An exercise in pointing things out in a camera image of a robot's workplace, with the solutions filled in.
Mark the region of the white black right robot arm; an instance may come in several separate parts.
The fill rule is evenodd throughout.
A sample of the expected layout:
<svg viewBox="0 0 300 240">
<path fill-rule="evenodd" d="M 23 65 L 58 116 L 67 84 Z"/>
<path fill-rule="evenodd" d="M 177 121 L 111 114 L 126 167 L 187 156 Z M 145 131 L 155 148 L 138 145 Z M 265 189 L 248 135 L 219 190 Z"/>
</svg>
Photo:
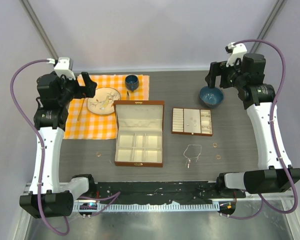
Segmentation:
<svg viewBox="0 0 300 240">
<path fill-rule="evenodd" d="M 258 152 L 258 170 L 221 173 L 216 193 L 223 198 L 234 189 L 250 194 L 283 193 L 300 180 L 300 168 L 294 168 L 285 152 L 277 121 L 276 92 L 264 83 L 266 59 L 262 54 L 246 53 L 233 65 L 212 62 L 205 81 L 210 89 L 220 77 L 221 88 L 236 88 L 250 118 Z"/>
</svg>

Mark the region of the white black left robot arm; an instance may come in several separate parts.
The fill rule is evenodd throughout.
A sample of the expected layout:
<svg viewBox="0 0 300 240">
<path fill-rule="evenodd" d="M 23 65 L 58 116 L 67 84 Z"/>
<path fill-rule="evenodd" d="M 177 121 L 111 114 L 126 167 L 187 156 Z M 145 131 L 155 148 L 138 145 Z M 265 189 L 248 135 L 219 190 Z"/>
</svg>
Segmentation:
<svg viewBox="0 0 300 240">
<path fill-rule="evenodd" d="M 97 192 L 91 174 L 72 177 L 64 186 L 60 185 L 60 151 L 68 118 L 67 106 L 73 99 L 95 96 L 97 83 L 87 72 L 82 72 L 84 85 L 77 79 L 69 79 L 55 72 L 37 79 L 37 111 L 33 117 L 37 132 L 37 152 L 32 182 L 27 195 L 19 198 L 19 205 L 32 217 L 67 217 L 72 213 L 75 200 L 83 196 L 90 200 Z"/>
</svg>

